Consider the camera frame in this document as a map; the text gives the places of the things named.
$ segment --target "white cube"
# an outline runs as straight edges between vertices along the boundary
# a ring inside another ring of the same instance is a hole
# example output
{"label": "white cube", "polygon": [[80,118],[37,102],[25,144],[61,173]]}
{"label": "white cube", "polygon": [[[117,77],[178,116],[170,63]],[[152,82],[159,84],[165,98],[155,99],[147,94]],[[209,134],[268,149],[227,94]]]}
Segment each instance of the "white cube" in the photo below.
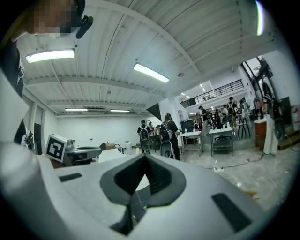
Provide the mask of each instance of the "white cube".
{"label": "white cube", "polygon": [[51,134],[48,137],[45,155],[59,162],[63,161],[67,140],[64,137]]}

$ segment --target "ceiling light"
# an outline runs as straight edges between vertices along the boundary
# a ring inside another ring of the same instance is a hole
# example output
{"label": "ceiling light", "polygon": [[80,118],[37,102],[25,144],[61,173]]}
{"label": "ceiling light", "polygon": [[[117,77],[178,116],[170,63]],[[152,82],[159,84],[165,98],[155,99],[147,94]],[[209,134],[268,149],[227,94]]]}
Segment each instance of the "ceiling light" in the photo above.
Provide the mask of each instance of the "ceiling light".
{"label": "ceiling light", "polygon": [[50,59],[74,58],[74,49],[35,52],[26,56],[28,63]]}
{"label": "ceiling light", "polygon": [[65,108],[68,112],[86,112],[86,108]]}
{"label": "ceiling light", "polygon": [[257,35],[263,34],[264,29],[264,18],[263,18],[263,6],[260,2],[256,1],[257,6]]}
{"label": "ceiling light", "polygon": [[154,72],[153,70],[151,70],[147,67],[144,67],[144,66],[142,66],[138,63],[134,66],[133,69],[136,70],[136,71],[139,71],[141,73],[145,73],[145,74],[147,74],[151,77],[154,77],[154,78],[156,78],[156,79],[158,79],[158,80],[160,80],[164,83],[167,83],[168,81],[170,81],[170,79],[166,78],[165,76],[162,76],[161,74],[159,74],[157,72]]}
{"label": "ceiling light", "polygon": [[128,113],[129,110],[111,110],[111,112],[117,112],[117,113]]}

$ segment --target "cable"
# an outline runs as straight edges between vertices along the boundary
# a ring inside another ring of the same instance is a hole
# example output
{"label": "cable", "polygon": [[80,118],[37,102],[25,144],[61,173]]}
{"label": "cable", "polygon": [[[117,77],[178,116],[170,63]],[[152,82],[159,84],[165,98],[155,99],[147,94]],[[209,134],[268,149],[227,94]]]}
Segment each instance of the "cable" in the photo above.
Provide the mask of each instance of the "cable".
{"label": "cable", "polygon": [[290,141],[290,143],[291,143],[291,145],[290,145],[291,150],[292,150],[293,152],[300,152],[300,150],[294,150],[294,149],[292,148],[293,142],[291,141],[291,139],[289,138],[289,136],[288,136],[287,134],[285,134],[285,136],[287,137],[287,139],[288,139],[288,140]]}
{"label": "cable", "polygon": [[[227,166],[227,167],[222,167],[222,168],[224,169],[224,168],[228,168],[228,167],[237,167],[237,166],[245,165],[245,164],[248,164],[248,163],[257,162],[257,161],[261,160],[263,158],[263,156],[264,156],[264,153],[261,155],[261,157],[258,160],[249,161],[247,159],[247,161],[248,161],[247,163],[241,163],[241,164],[237,164],[237,165],[234,165],[234,166]],[[216,168],[216,167],[205,167],[205,169],[213,169],[213,168]]]}

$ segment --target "workbench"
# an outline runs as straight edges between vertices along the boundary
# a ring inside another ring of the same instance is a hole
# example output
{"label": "workbench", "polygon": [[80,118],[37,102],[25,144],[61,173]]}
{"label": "workbench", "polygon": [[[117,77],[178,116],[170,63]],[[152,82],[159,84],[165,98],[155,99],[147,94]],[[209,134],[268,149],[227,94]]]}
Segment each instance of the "workbench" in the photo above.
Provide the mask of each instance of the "workbench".
{"label": "workbench", "polygon": [[[221,139],[214,141],[214,135],[230,134],[230,139]],[[231,127],[223,129],[215,129],[209,132],[210,135],[210,146],[211,146],[211,156],[213,156],[214,151],[224,151],[228,148],[231,149],[231,156],[233,156],[233,129]]]}
{"label": "workbench", "polygon": [[[198,150],[199,151],[199,156],[203,152],[203,144],[202,144],[202,131],[197,131],[197,132],[189,132],[189,133],[183,133],[180,134],[181,137],[181,142],[182,142],[182,155],[184,154],[184,150]],[[195,139],[198,139],[198,148],[191,148],[187,144],[185,146],[184,144],[184,137],[189,137],[194,139],[194,145],[195,145]]]}

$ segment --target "railing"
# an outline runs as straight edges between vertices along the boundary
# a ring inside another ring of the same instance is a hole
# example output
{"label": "railing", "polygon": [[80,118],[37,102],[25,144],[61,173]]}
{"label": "railing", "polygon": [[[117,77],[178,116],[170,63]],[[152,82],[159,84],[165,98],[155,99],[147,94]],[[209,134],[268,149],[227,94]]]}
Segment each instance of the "railing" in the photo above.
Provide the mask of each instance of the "railing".
{"label": "railing", "polygon": [[205,102],[207,100],[216,98],[218,96],[221,96],[221,95],[226,94],[228,92],[235,91],[235,90],[243,88],[243,87],[244,87],[244,85],[242,83],[242,80],[239,79],[239,80],[237,80],[235,82],[232,82],[230,84],[227,84],[225,86],[216,88],[216,89],[211,90],[209,92],[205,92],[205,93],[203,93],[203,94],[201,94],[197,97],[192,97],[187,101],[181,102],[181,105],[183,107],[189,107],[189,106],[192,106],[192,105],[196,105],[196,104],[199,104],[201,102]]}

